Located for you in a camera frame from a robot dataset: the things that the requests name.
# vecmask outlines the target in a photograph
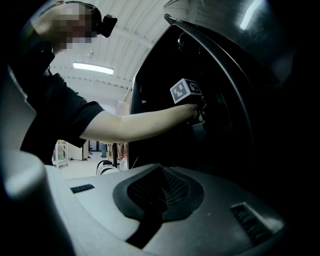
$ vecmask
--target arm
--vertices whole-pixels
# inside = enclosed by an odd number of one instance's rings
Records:
[[[197,117],[197,105],[186,104],[165,110],[116,116],[107,111],[99,113],[80,138],[103,142],[125,143],[148,139]]]

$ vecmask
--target black headband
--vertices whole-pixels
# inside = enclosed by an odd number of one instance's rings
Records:
[[[114,29],[118,19],[110,14],[107,14],[104,16],[102,20],[101,13],[97,7],[95,7],[93,4],[90,3],[84,3],[80,1],[67,1],[65,2],[66,4],[80,4],[83,5],[84,7],[88,8],[89,11],[91,12],[94,21],[96,22],[95,24],[92,24],[92,29],[96,30],[98,35],[102,35],[105,38],[110,37],[112,30]]]

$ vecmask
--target white ceiling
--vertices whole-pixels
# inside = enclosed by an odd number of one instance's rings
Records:
[[[92,43],[73,44],[50,65],[67,85],[88,101],[100,104],[123,101],[133,78],[150,49],[169,24],[164,19],[168,0],[84,0],[95,5],[101,15],[118,18],[109,38],[98,36]],[[114,69],[114,74],[74,69],[73,62],[84,62]]]

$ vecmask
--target fluorescent light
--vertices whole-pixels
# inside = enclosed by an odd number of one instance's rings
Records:
[[[112,75],[114,73],[113,68],[103,67],[103,66],[97,66],[97,65],[91,65],[91,64],[85,64],[85,63],[79,63],[74,62],[73,68],[80,69],[80,70],[90,70],[90,71],[97,71],[102,72],[106,74]]]
[[[245,30],[252,18],[252,15],[254,15],[255,11],[257,10],[257,8],[259,7],[259,5],[261,5],[261,3],[264,0],[254,0],[252,2],[252,4],[249,6],[249,8],[246,10],[245,15],[243,17],[243,20],[240,24],[240,28]]]

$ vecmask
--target floor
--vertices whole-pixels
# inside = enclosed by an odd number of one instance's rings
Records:
[[[96,176],[97,164],[101,160],[106,160],[106,158],[100,156],[101,152],[92,152],[90,155],[91,158],[88,158],[87,161],[70,161],[69,159],[68,166],[62,167],[60,171],[65,179]]]

